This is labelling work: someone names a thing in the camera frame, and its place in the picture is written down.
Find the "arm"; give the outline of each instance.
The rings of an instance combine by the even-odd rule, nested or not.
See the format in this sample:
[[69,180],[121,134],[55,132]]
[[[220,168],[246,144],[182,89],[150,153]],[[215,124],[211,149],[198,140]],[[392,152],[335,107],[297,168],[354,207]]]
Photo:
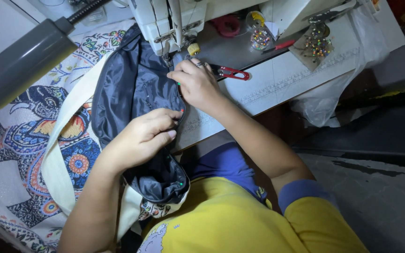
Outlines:
[[120,176],[143,164],[176,137],[181,112],[156,109],[135,118],[100,153],[68,217],[59,253],[114,252]]
[[301,159],[278,136],[246,115],[222,95],[209,65],[182,61],[168,77],[181,83],[185,100],[220,122],[248,156],[267,174],[277,193],[289,182],[313,179]]

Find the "gray lamp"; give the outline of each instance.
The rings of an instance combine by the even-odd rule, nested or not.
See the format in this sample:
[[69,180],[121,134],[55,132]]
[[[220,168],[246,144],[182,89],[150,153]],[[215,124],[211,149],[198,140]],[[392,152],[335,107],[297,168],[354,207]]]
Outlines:
[[95,0],[69,18],[46,19],[0,53],[0,108],[77,49],[67,35],[74,25],[110,0]]

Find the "person's left hand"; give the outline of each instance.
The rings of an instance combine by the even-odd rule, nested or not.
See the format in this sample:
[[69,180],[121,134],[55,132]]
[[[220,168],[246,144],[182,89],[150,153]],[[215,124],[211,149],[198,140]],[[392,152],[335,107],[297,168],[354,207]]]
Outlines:
[[143,164],[176,138],[171,130],[182,112],[160,108],[133,119],[99,155],[119,173]]

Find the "person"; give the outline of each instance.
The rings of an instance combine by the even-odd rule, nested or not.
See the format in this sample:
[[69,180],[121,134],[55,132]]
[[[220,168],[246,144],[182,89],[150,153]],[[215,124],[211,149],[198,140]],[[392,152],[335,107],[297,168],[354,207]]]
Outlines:
[[[215,118],[236,143],[216,147],[191,165],[186,201],[149,222],[138,252],[368,252],[298,155],[227,99],[210,66],[199,62],[182,61],[167,76],[181,83],[187,103]],[[114,252],[119,178],[176,138],[171,129],[181,115],[153,110],[106,146],[66,221],[59,253]],[[283,215],[270,209],[238,145],[270,177]]]

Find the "plastic bag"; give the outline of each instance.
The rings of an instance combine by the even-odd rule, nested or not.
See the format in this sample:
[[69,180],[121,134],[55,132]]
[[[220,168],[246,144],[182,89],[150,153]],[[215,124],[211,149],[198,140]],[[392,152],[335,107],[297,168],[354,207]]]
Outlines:
[[290,101],[292,111],[302,114],[307,121],[322,127],[334,113],[343,90],[365,67],[382,62],[390,53],[385,36],[378,22],[364,4],[348,15],[360,48],[356,57],[356,68],[323,85],[301,94]]

